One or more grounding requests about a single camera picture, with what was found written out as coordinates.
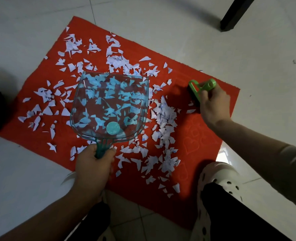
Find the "transparent dustpan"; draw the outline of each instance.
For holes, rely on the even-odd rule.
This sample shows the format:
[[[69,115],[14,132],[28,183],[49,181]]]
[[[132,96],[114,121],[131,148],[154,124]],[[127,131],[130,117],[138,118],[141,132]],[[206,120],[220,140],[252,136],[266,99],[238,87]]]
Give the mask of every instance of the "transparent dustpan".
[[[101,158],[115,142],[129,141],[144,129],[149,81],[141,76],[83,72],[70,115],[74,132],[97,143]]]

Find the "forearm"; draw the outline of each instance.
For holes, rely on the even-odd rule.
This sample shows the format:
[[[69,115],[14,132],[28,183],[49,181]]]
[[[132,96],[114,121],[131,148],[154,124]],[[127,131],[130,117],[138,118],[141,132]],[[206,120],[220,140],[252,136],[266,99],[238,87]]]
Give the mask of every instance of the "forearm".
[[[64,240],[93,205],[92,200],[70,191],[37,215],[1,236],[0,240]]]
[[[269,183],[274,178],[279,153],[288,144],[254,132],[231,120],[221,121],[214,132]]]

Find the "red mat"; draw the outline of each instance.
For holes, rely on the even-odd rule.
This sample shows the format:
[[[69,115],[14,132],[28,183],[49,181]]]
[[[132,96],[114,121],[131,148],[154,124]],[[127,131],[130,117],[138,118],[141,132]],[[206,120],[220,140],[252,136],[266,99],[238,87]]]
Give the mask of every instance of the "red mat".
[[[45,109],[47,103],[44,104],[42,97],[36,95],[33,91],[37,91],[38,88],[41,87],[48,88],[46,80],[51,82],[49,89],[51,89],[53,93],[55,92],[53,86],[56,85],[59,80],[63,80],[65,83],[64,86],[59,87],[62,93],[65,91],[63,87],[76,84],[76,78],[71,77],[71,75],[75,74],[78,77],[77,69],[73,72],[70,72],[69,68],[67,68],[65,72],[59,71],[59,69],[63,67],[55,65],[59,58],[66,59],[66,67],[69,63],[76,64],[79,61],[83,61],[83,58],[85,58],[93,65],[97,66],[97,72],[109,71],[109,67],[106,64],[106,49],[109,46],[106,41],[106,35],[111,35],[110,32],[78,17],[73,17],[68,26],[70,27],[68,32],[64,29],[58,40],[47,53],[49,58],[47,60],[43,59],[38,68],[27,78],[14,101],[15,110],[13,117],[0,131],[0,136],[20,144],[26,149],[73,171],[76,161],[70,161],[70,149],[73,146],[86,146],[87,143],[86,140],[77,138],[70,126],[66,125],[66,121],[69,120],[69,117],[43,115],[41,116],[41,122],[36,131],[32,131],[31,128],[28,128],[29,122],[33,122],[35,116],[26,119],[24,123],[18,120],[18,116],[26,116],[27,111],[32,110],[36,104],[39,104],[42,110]],[[66,50],[63,39],[66,38],[68,34],[75,34],[77,40],[82,39],[83,44],[80,45],[79,48],[83,52],[80,54],[76,53],[72,55],[71,58],[68,53],[65,53],[65,57],[60,57],[58,51],[64,52]],[[90,38],[102,51],[97,53],[90,52],[90,54],[87,55],[86,50],[88,49]],[[114,175],[107,187],[124,198],[151,209],[175,223],[178,223],[182,227],[192,229],[197,216],[196,192],[198,176],[202,167],[216,159],[222,141],[207,128],[200,114],[186,114],[187,109],[193,108],[188,106],[191,98],[186,87],[188,81],[191,79],[206,81],[210,79],[211,76],[149,50],[133,41],[126,40],[119,36],[116,36],[115,39],[120,42],[121,47],[119,49],[124,51],[124,57],[129,59],[131,64],[139,63],[140,67],[146,68],[146,70],[149,68],[149,62],[158,66],[160,70],[158,76],[149,77],[150,87],[152,87],[153,84],[161,85],[162,82],[167,82],[168,79],[172,79],[172,84],[170,86],[165,86],[163,91],[154,94],[153,98],[160,99],[162,95],[167,95],[168,99],[166,101],[169,106],[182,109],[175,120],[178,126],[175,128],[175,132],[171,134],[176,142],[170,145],[170,147],[178,149],[178,152],[176,154],[173,153],[172,157],[177,156],[181,159],[181,162],[178,167],[175,168],[170,180],[166,182],[161,182],[157,178],[158,176],[165,177],[165,173],[158,170],[160,163],[156,164],[150,174],[146,176],[146,178],[148,178],[152,175],[154,178],[157,178],[155,182],[149,185],[146,184],[145,178],[141,177],[144,174],[137,170],[135,163],[123,162],[123,168],[121,169],[122,174],[119,177],[115,177]],[[118,48],[112,48],[112,50],[117,52]],[[151,60],[138,62],[145,56],[149,56]],[[163,69],[165,62],[167,62],[168,67],[173,69],[169,74],[167,68]],[[239,89],[220,80],[216,81],[230,95],[230,113],[232,113]],[[70,99],[73,98],[74,93],[75,90],[73,90]],[[26,97],[31,97],[31,99],[28,102],[22,103],[22,100]],[[53,113],[59,110],[61,114],[63,107],[59,102],[59,97],[56,96],[55,100],[56,106],[51,107],[51,110]],[[72,103],[66,103],[66,108],[69,111],[71,111],[71,107]],[[50,132],[50,126],[54,123],[54,120],[58,122],[55,127],[56,135],[54,139],[51,140],[50,133],[42,131]],[[155,124],[156,122],[154,120],[151,123],[147,123],[149,128],[145,130],[145,133],[149,136],[147,140],[148,156],[160,156],[163,150],[157,149],[154,146],[156,142],[151,139],[152,127]],[[57,153],[49,150],[48,142],[57,145]],[[118,150],[120,150],[121,145],[127,146],[128,143],[116,144]],[[142,159],[141,154],[135,153],[124,154],[124,157],[128,159]],[[115,171],[118,170],[117,164],[118,159],[114,163]],[[158,189],[160,183],[166,186],[168,193],[174,194],[171,198],[168,198],[167,194],[165,194],[162,189]],[[172,187],[176,183],[180,184],[179,194],[177,194]]]

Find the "left hand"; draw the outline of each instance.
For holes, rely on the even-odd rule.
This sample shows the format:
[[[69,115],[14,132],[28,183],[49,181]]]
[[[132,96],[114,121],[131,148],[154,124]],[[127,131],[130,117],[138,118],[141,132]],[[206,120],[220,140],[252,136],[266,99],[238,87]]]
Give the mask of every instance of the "left hand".
[[[93,201],[100,196],[112,172],[111,163],[114,161],[116,149],[108,149],[101,159],[96,159],[96,144],[84,149],[77,158],[76,179],[71,191],[84,195]]]

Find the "floor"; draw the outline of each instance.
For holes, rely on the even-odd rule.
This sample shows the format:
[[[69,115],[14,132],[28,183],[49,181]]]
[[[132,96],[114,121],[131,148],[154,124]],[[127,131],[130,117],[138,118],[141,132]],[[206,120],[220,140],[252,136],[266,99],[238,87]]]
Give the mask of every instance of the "floor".
[[[0,90],[12,100],[72,16],[238,86],[233,120],[296,145],[296,0],[255,0],[217,30],[233,0],[0,0]],[[220,159],[253,194],[248,206],[296,240],[296,207],[225,143]],[[0,138],[0,235],[63,196],[63,167]],[[107,192],[117,240],[189,240],[190,231]]]

